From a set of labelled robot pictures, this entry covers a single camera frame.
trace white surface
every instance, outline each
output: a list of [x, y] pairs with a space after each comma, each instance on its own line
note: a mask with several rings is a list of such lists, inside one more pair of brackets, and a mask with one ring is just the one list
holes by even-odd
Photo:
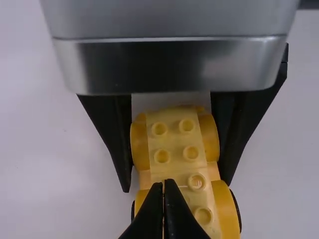
[[[317, 238], [319, 12], [300, 11], [288, 80], [243, 153], [231, 188], [244, 239]], [[36, 0], [0, 0], [0, 238], [117, 238], [137, 190], [67, 92]], [[205, 94], [134, 96], [133, 114]]]

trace yellow lego piece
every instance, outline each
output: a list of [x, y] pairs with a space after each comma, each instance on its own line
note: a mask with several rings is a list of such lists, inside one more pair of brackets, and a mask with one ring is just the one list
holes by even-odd
[[[211, 238], [240, 238], [234, 202], [230, 203], [224, 185], [213, 184], [221, 181], [218, 133], [211, 114], [191, 106], [140, 114], [131, 126], [131, 148], [140, 178], [135, 215], [152, 184], [172, 178]], [[226, 227], [228, 220], [232, 223]]]

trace silver metal housing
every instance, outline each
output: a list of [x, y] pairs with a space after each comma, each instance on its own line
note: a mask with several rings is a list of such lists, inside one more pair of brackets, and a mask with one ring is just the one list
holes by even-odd
[[83, 95], [273, 85], [298, 0], [41, 0]]

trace lego stud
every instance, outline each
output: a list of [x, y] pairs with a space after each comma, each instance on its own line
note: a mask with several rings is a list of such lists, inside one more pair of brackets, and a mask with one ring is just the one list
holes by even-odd
[[159, 149], [154, 154], [154, 160], [157, 163], [168, 163], [170, 160], [169, 152], [165, 149]]
[[194, 217], [201, 225], [207, 225], [213, 220], [213, 213], [209, 208], [197, 208]]
[[178, 127], [179, 127], [179, 131], [181, 133], [190, 133], [190, 132], [192, 132], [194, 130], [195, 123], [191, 119], [182, 119], [179, 122]]
[[162, 122], [157, 122], [152, 125], [152, 134], [155, 136], [162, 136], [167, 133], [167, 126]]
[[206, 187], [206, 179], [200, 173], [195, 173], [188, 178], [187, 185], [192, 191], [200, 192]]
[[196, 146], [187, 146], [183, 150], [183, 157], [189, 162], [194, 162], [199, 156], [199, 150]]

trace black plastic jaw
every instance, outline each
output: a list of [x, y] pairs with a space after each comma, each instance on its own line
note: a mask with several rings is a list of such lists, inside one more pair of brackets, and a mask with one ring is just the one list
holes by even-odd
[[209, 239], [190, 211], [173, 179], [154, 183], [139, 212], [120, 239]]
[[229, 186], [244, 148], [287, 78], [288, 44], [275, 84], [262, 91], [211, 93], [211, 110], [219, 135], [220, 177]]
[[131, 95], [78, 95], [78, 98], [109, 149], [123, 192], [128, 193], [133, 166], [130, 144]]

